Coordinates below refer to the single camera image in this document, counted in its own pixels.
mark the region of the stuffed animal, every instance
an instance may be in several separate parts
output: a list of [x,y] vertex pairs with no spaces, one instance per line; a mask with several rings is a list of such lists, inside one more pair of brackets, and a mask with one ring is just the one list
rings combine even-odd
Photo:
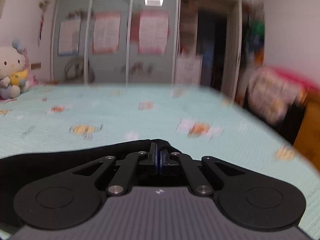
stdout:
[[12,46],[0,47],[0,96],[3,99],[17,98],[30,88],[28,71],[23,71],[23,47],[17,39],[13,40]]
[[11,84],[14,86],[23,86],[26,84],[28,78],[28,70],[13,73],[10,76]]

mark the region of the plush toy's blue bow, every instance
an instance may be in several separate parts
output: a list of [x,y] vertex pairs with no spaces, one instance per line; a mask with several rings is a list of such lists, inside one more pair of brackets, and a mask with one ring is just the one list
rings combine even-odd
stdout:
[[14,38],[12,41],[12,47],[14,47],[19,53],[23,53],[24,46],[20,43],[20,40],[17,38]]

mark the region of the paper sign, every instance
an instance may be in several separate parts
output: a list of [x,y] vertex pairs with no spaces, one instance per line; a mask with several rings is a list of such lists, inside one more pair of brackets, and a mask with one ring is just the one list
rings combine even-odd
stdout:
[[64,21],[60,25],[58,55],[79,53],[81,19]]
[[120,12],[104,12],[95,16],[93,53],[114,53],[119,49]]
[[139,53],[164,54],[167,47],[168,26],[167,12],[142,12],[139,27]]
[[175,83],[199,85],[202,57],[178,57],[176,62]]

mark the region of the hanging ornament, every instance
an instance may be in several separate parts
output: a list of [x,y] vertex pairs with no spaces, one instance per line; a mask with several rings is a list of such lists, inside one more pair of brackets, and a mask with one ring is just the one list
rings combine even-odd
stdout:
[[42,10],[42,14],[41,14],[41,21],[40,21],[38,46],[40,46],[40,42],[42,40],[42,29],[43,29],[43,24],[44,24],[44,14],[47,11],[47,8],[48,8],[49,4],[50,4],[49,0],[44,0],[44,1],[39,3],[39,8]]

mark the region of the logo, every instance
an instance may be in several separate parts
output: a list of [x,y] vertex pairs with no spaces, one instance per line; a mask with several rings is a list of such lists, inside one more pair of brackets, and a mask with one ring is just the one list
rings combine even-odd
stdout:
[[161,195],[161,194],[164,193],[164,190],[162,190],[162,189],[157,189],[157,190],[156,190],[156,193],[159,194],[159,195]]

